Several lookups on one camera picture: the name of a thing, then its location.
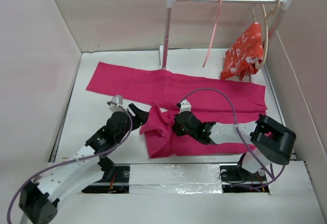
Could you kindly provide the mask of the magenta pink trousers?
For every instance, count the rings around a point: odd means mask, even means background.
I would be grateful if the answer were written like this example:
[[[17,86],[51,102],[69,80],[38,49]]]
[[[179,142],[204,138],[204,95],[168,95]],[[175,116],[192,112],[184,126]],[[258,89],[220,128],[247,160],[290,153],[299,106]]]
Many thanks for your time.
[[[150,158],[242,154],[243,143],[203,145],[189,136],[176,136],[172,127],[177,103],[186,98],[201,121],[232,124],[257,120],[265,114],[265,90],[247,82],[192,77],[166,70],[140,70],[100,62],[87,86],[88,91],[121,95],[151,106],[150,116],[140,133],[145,136]]]

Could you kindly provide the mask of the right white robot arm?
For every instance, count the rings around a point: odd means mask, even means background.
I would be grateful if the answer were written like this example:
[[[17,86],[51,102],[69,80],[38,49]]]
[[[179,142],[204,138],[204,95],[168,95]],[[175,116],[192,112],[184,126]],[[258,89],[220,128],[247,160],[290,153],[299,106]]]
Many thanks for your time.
[[[291,129],[262,114],[256,121],[235,125],[201,122],[192,112],[184,111],[175,116],[173,131],[203,145],[244,145],[248,152],[236,167],[236,174],[242,180],[248,180],[270,164],[288,165],[297,137]]]

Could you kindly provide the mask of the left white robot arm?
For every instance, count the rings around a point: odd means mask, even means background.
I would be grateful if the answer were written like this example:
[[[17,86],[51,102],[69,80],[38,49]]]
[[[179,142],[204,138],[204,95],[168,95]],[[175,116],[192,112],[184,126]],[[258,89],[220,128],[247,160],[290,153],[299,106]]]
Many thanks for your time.
[[[99,128],[72,159],[51,166],[51,174],[23,186],[18,205],[31,223],[50,223],[70,196],[94,182],[113,178],[115,164],[108,155],[133,130],[147,122],[149,112],[134,104],[129,104],[128,109],[115,102],[108,104],[113,113],[106,125]]]

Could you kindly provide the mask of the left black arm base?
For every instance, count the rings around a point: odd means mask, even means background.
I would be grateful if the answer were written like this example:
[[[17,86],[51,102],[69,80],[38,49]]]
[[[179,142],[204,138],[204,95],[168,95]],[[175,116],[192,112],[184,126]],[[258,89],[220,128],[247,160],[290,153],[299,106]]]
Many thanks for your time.
[[[102,178],[82,190],[86,194],[129,193],[130,164],[115,164]]]

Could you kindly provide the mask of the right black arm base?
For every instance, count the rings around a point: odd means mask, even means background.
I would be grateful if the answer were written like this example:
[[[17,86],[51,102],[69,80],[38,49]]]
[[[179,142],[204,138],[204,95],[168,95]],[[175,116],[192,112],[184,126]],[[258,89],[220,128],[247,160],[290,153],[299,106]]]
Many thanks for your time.
[[[222,183],[223,193],[250,193],[263,192],[269,193],[269,187],[264,186],[267,183],[265,171],[260,173],[261,168],[255,172],[250,173],[241,167],[243,153],[237,163],[220,164],[219,179]]]

